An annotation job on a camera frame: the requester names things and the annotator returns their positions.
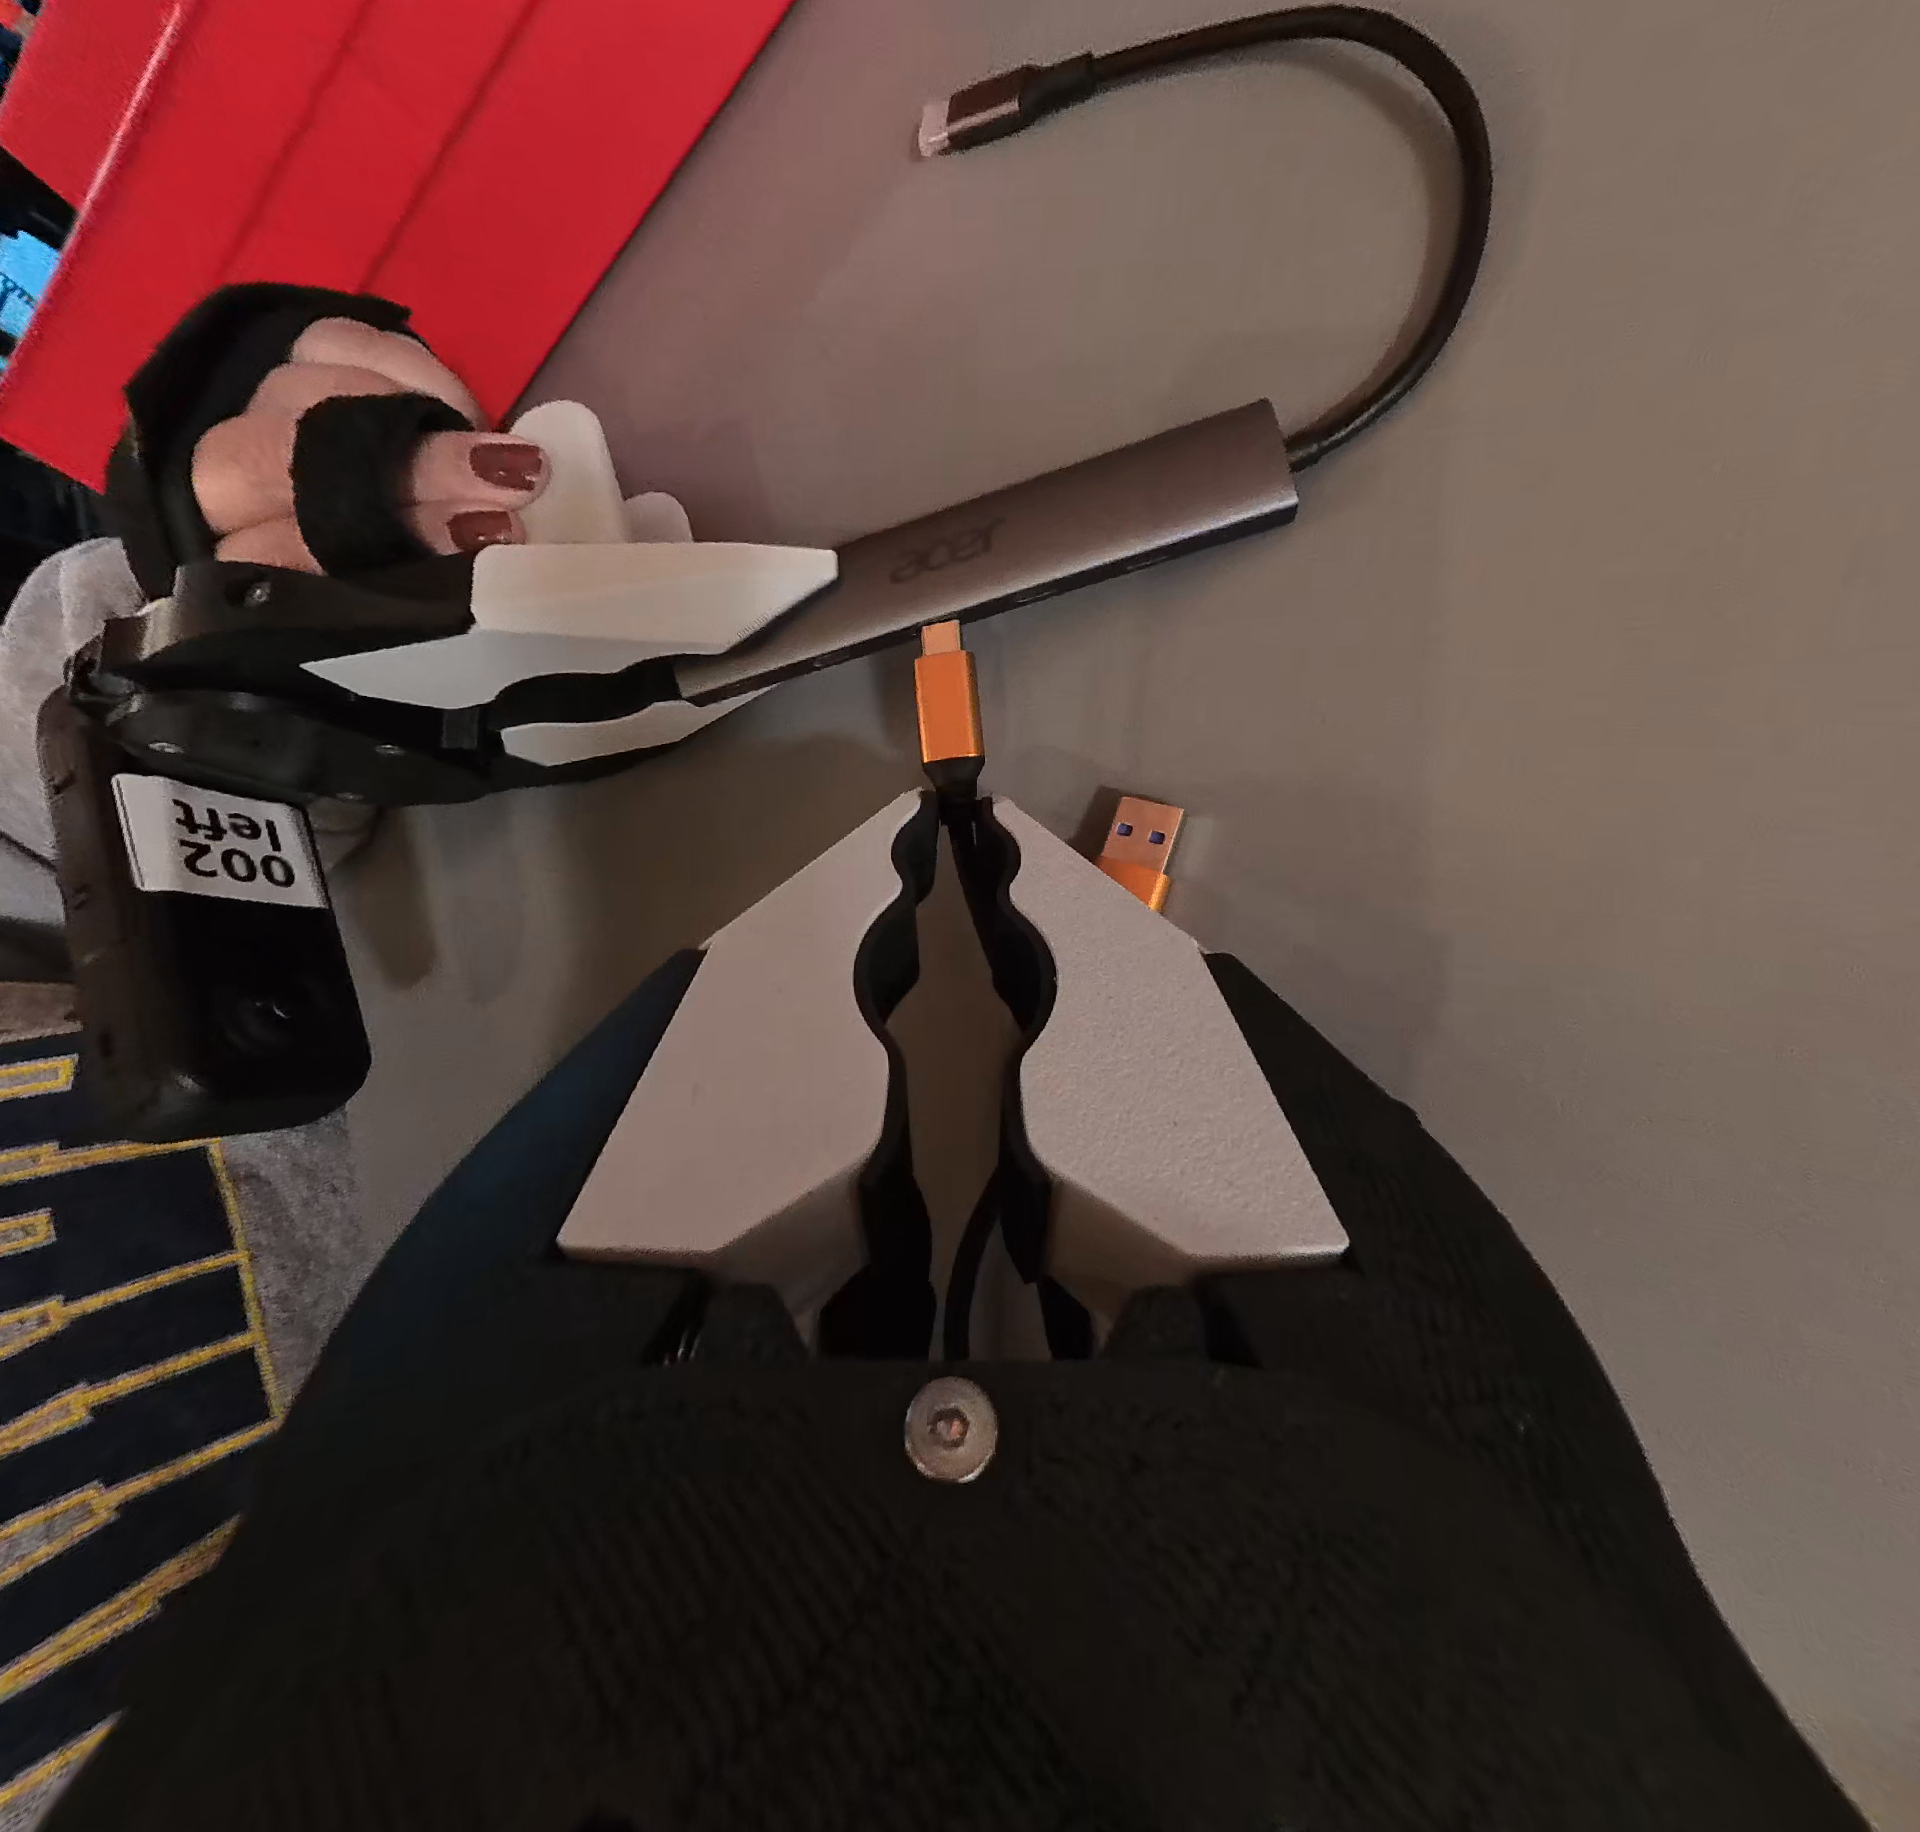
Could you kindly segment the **grey usb hub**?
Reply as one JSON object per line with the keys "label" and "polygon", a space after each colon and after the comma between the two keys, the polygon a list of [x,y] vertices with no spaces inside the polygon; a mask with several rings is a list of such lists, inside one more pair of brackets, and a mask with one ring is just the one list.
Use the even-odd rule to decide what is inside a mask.
{"label": "grey usb hub", "polygon": [[830,587],[724,654],[679,660],[675,679],[686,704],[718,704],[871,657],[932,621],[973,624],[1280,528],[1299,505],[1275,406],[1241,403],[848,539]]}

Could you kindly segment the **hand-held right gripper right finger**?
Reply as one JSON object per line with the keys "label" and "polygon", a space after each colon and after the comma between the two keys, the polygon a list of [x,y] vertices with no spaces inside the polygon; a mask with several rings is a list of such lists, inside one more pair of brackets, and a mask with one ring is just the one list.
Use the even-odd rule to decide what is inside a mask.
{"label": "hand-held right gripper right finger", "polygon": [[995,1236],[1050,1354],[1092,1354],[1149,1288],[1337,1265],[1351,1233],[1206,947],[1014,798],[958,820],[958,872],[1017,1022],[958,1245],[958,1352]]}

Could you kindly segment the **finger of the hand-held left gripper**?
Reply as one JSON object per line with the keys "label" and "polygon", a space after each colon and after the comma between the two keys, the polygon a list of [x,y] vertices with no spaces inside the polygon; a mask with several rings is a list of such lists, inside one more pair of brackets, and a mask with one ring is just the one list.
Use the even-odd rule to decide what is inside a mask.
{"label": "finger of the hand-held left gripper", "polygon": [[692,701],[675,666],[538,673],[449,711],[449,750],[473,753],[487,785],[574,785],[673,750],[755,698]]}
{"label": "finger of the hand-held left gripper", "polygon": [[835,577],[839,555],[820,545],[489,545],[465,630],[308,660],[308,673],[462,711],[551,673],[730,650]]}

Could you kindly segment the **red box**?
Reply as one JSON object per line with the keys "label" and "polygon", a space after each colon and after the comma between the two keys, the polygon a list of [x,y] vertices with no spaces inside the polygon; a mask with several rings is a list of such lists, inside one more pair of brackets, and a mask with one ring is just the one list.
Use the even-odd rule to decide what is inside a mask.
{"label": "red box", "polygon": [[368,289],[509,414],[794,0],[48,0],[3,150],[75,209],[3,436],[102,484],[233,282]]}

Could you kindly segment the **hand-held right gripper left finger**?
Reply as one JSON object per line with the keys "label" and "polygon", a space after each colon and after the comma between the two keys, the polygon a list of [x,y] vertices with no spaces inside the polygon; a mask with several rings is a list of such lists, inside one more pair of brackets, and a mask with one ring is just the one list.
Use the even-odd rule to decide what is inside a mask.
{"label": "hand-held right gripper left finger", "polygon": [[577,1262],[765,1284],[833,1354],[925,1354],[932,1221],[891,1016],[939,858],[902,794],[698,951],[560,1230]]}

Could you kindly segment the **person's left hand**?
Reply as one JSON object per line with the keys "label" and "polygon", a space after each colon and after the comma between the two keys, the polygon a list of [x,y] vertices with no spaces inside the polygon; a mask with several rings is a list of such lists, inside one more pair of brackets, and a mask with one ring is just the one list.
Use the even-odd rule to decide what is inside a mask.
{"label": "person's left hand", "polygon": [[215,555],[283,570],[323,570],[302,515],[355,522],[374,563],[523,544],[551,473],[419,337],[347,314],[307,326],[192,455]]}

